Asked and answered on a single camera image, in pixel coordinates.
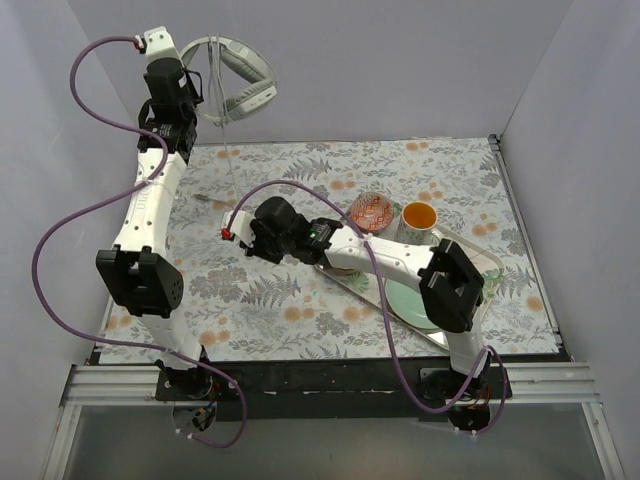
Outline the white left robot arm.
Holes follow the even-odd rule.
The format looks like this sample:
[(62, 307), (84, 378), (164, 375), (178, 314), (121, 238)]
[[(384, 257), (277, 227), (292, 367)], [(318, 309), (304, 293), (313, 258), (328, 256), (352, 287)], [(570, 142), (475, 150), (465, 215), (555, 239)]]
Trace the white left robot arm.
[(172, 313), (184, 294), (181, 272), (167, 258), (167, 227), (179, 181), (196, 140), (196, 107), (202, 101), (180, 60), (151, 61), (144, 75), (150, 98), (138, 124), (141, 135), (137, 184), (114, 245), (101, 250), (96, 266), (114, 302), (140, 319), (164, 348), (156, 364), (169, 386), (193, 400), (213, 386), (211, 373), (196, 365), (206, 358), (186, 323)]

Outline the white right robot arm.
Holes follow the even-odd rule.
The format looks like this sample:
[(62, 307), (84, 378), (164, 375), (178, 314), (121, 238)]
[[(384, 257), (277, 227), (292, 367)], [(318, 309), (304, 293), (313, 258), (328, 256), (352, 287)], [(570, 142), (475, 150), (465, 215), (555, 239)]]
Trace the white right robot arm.
[(307, 265), (359, 270), (415, 292), (449, 347), (450, 370), (438, 390), (471, 398), (488, 386), (491, 355), (475, 318), (484, 280), (457, 242), (438, 239), (429, 246), (366, 237), (341, 220), (308, 220), (282, 197), (267, 199), (252, 214), (233, 212), (226, 223), (249, 257), (278, 264), (291, 256)]

